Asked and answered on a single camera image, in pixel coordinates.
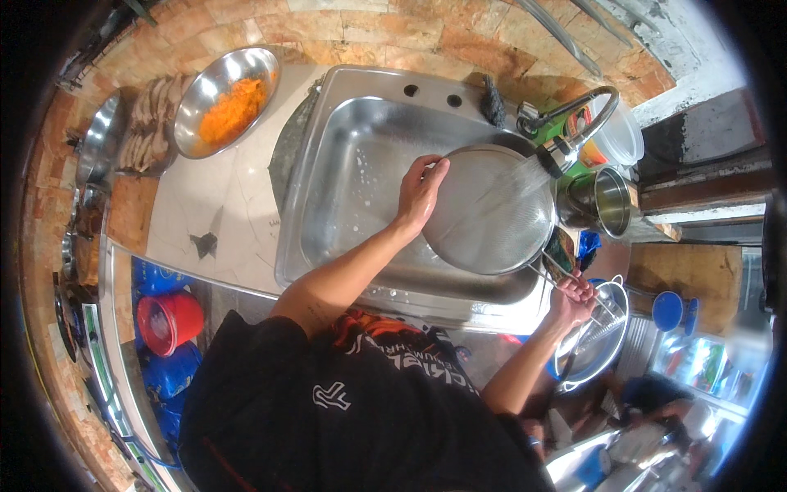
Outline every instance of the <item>red bucket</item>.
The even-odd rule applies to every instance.
[[[205,314],[193,295],[181,291],[139,299],[137,324],[145,345],[156,355],[168,357],[178,345],[199,335]]]

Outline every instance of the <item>person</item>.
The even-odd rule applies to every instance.
[[[417,158],[390,225],[292,283],[258,325],[227,314],[181,420],[179,457],[199,490],[552,489],[515,416],[589,318],[592,286],[558,283],[481,392],[443,330],[350,309],[421,232],[448,170],[439,155]]]
[[[611,371],[605,372],[601,381],[612,393],[620,413],[620,419],[609,420],[613,427],[661,424],[670,444],[682,453],[706,437],[703,426],[711,417],[710,407],[675,381],[648,373],[622,383]]]

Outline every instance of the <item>running water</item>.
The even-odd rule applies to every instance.
[[[458,216],[456,222],[438,236],[438,241],[441,242],[454,230],[461,231],[474,227],[502,205],[520,201],[521,198],[541,189],[551,179],[536,155],[521,161],[510,172],[498,172],[489,188],[467,206],[464,215]]]

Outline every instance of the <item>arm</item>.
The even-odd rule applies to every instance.
[[[437,162],[433,168],[427,166]],[[386,228],[347,253],[292,283],[271,310],[298,323],[311,339],[330,327],[429,220],[449,161],[439,155],[418,157],[402,179],[399,210]]]
[[[481,397],[495,413],[522,412],[527,397],[557,346],[590,318],[597,292],[587,281],[566,277],[552,291],[550,309],[536,331],[486,384]]]

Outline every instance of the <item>sponge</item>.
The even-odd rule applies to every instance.
[[[495,127],[502,129],[505,126],[505,106],[500,91],[494,85],[492,77],[484,74],[486,94],[481,98],[481,114]]]

